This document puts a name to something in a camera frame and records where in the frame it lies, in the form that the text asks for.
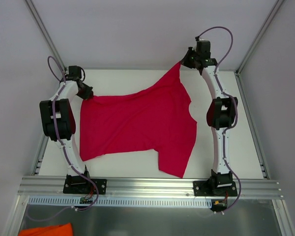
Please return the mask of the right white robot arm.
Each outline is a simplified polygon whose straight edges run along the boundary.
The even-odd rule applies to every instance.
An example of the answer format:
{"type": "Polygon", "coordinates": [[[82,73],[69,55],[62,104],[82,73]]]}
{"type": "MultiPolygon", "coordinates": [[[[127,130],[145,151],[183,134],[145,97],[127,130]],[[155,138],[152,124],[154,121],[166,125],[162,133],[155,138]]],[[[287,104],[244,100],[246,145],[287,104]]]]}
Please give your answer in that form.
{"type": "Polygon", "coordinates": [[[213,135],[214,160],[208,189],[213,195],[220,195],[233,183],[230,168],[229,135],[238,120],[236,97],[223,88],[219,79],[218,63],[211,57],[210,42],[197,39],[196,46],[189,47],[181,64],[190,69],[197,69],[207,84],[212,102],[206,114],[206,122],[213,135]]]}

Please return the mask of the red t-shirt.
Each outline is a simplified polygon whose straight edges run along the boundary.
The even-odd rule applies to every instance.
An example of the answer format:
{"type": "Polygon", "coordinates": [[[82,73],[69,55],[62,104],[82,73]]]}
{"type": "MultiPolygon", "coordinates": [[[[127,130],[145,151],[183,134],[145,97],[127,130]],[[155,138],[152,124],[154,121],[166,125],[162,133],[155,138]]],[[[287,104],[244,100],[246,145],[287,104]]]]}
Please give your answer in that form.
{"type": "Polygon", "coordinates": [[[158,169],[182,178],[197,137],[191,98],[175,64],[153,86],[129,95],[94,96],[82,102],[80,157],[154,150],[158,169]]]}

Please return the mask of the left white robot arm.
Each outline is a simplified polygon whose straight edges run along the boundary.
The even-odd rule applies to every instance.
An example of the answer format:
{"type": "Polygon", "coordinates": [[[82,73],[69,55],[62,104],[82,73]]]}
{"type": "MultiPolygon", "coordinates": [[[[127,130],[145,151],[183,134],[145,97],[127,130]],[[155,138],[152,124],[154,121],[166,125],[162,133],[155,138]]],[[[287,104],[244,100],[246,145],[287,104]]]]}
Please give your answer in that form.
{"type": "Polygon", "coordinates": [[[80,66],[69,66],[55,95],[39,103],[44,135],[60,149],[67,165],[67,177],[80,193],[90,190],[91,180],[75,142],[76,122],[71,102],[76,96],[83,100],[93,98],[92,87],[84,83],[85,75],[80,66]]]}

